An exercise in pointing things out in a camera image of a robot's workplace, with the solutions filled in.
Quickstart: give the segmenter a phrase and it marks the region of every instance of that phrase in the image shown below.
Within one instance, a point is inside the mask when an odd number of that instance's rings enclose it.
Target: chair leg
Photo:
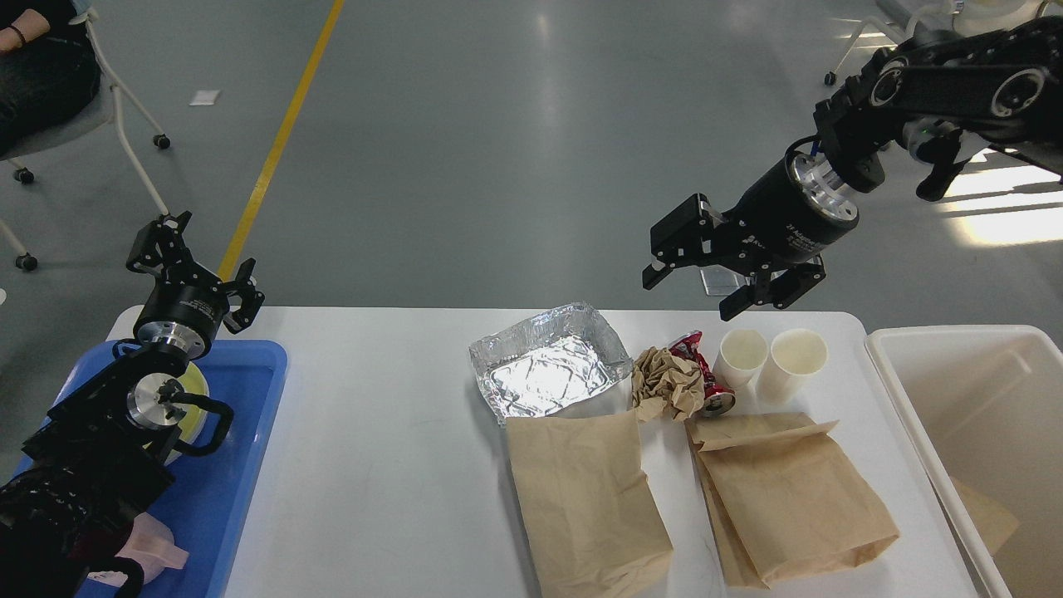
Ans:
[[[22,160],[20,160],[17,157],[12,157],[7,159],[7,164],[11,164],[12,166],[15,167],[15,171],[12,172],[12,176],[16,181],[22,183],[23,185],[29,185],[30,183],[33,182],[34,178],[33,172],[31,172],[30,169],[27,168],[24,164],[22,164]]]
[[[37,268],[37,258],[30,255],[30,252],[26,250],[26,245],[15,236],[7,222],[3,221],[3,218],[0,218],[0,236],[15,250],[15,267],[28,272]]]
[[[91,19],[85,21],[85,27],[88,30],[88,40],[92,45],[92,50],[96,51],[96,61],[100,63],[100,67],[107,73],[107,76],[115,83],[115,85],[117,85],[118,88],[125,93],[130,101],[133,102],[133,105],[140,110],[140,114],[144,115],[145,119],[155,129],[155,132],[157,133],[153,139],[155,146],[158,147],[158,149],[166,149],[170,147],[169,138],[167,138],[166,132],[163,131],[163,126],[157,120],[155,120],[151,113],[148,112],[148,108],[144,107],[140,100],[133,95],[133,91],[131,91],[129,86],[122,82],[122,80],[118,76],[118,73],[111,68],[111,64],[107,62],[107,58],[103,56],[103,52],[100,50],[100,45],[96,40],[96,28],[92,25]],[[165,144],[161,142],[161,139],[166,139]]]
[[[148,193],[151,194],[152,201],[154,201],[155,206],[158,207],[159,213],[169,213],[170,208],[166,206],[162,195],[158,194],[158,190],[155,189],[155,185],[152,184],[151,178],[148,176],[148,172],[144,169],[140,160],[137,159],[136,154],[133,153],[133,148],[130,147],[130,140],[125,137],[125,118],[122,113],[123,91],[120,87],[112,86],[111,92],[115,95],[115,130],[118,131],[118,141],[121,142],[122,149],[125,150],[125,155],[128,155],[130,161],[133,163],[133,168],[140,176],[140,182],[142,182],[144,186],[148,188]]]
[[[860,36],[863,34],[864,30],[868,27],[874,27],[875,29],[882,32],[887,37],[890,38],[894,44],[900,44],[904,41],[902,34],[890,27],[889,24],[882,22],[881,19],[877,17],[867,17],[857,24],[856,30],[853,31],[853,35],[849,36],[849,40],[845,42],[845,50],[842,52],[842,57],[838,58],[838,64],[834,68],[827,71],[827,75],[823,78],[823,83],[825,85],[833,85],[834,81],[838,79],[838,72],[842,70],[842,64],[845,63],[845,58],[849,56],[849,52],[856,47],[857,41],[860,40]]]

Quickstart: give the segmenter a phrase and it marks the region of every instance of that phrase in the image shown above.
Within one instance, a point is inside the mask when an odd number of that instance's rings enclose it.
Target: white plastic container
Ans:
[[[1063,596],[1063,354],[1027,326],[879,330],[867,352],[983,593]],[[995,557],[949,475],[1018,518]]]

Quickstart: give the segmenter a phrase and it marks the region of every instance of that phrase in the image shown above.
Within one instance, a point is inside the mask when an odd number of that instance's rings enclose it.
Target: brown paper bag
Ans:
[[[978,535],[982,537],[990,554],[996,554],[1008,539],[1018,529],[1018,519],[1008,511],[1008,508],[997,500],[985,496],[960,480],[949,476],[956,494],[960,495],[971,522],[975,524]]]
[[[899,537],[885,506],[805,414],[688,425],[728,585],[857,567]]]
[[[634,412],[511,417],[506,434],[543,598],[632,596],[668,573]]]

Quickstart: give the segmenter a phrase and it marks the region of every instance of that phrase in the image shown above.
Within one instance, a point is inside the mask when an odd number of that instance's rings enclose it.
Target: sunlight on floor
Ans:
[[[964,173],[935,207],[956,239],[968,246],[1063,240],[1063,190],[1036,188],[1058,181],[1058,174],[1035,166]]]

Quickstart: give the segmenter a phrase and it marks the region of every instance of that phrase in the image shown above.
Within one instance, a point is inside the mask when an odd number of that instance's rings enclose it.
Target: paper cup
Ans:
[[[767,359],[767,341],[756,330],[732,330],[720,342],[712,374],[731,390],[749,383]]]
[[[757,380],[757,399],[781,405],[827,363],[823,338],[804,328],[788,330],[772,341],[772,351]]]

